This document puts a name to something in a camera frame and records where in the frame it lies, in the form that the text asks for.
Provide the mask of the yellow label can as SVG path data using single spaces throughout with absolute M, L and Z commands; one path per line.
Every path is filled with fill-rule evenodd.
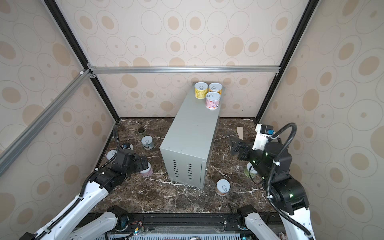
M 195 83 L 194 87 L 195 87 L 195 97 L 200 100 L 205 99 L 208 93 L 209 85 L 204 82 L 198 82 L 198 83 Z

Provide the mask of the orange label can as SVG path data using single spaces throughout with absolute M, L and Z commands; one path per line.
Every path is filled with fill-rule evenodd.
M 223 86 L 220 83 L 211 83 L 209 84 L 209 92 L 215 92 L 222 94 Z

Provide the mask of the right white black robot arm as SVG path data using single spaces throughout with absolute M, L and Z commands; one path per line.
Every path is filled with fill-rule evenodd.
M 257 124 L 253 143 L 230 138 L 231 155 L 251 164 L 262 178 L 266 199 L 282 219 L 289 240 L 313 240 L 309 200 L 303 185 L 290 175 L 293 160 L 289 145 L 297 125 L 288 123 L 278 131 L 273 126 Z

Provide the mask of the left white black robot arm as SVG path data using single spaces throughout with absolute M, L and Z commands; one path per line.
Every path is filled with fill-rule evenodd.
M 35 233 L 25 233 L 22 240 L 65 240 L 95 238 L 110 230 L 124 231 L 129 226 L 128 213 L 120 207 L 111 207 L 98 219 L 82 229 L 75 227 L 83 218 L 117 186 L 132 174 L 149 168 L 146 157 L 139 156 L 132 145 L 120 144 L 117 126 L 113 128 L 117 143 L 116 153 L 102 166 L 95 168 L 85 179 L 81 191 L 51 221 Z

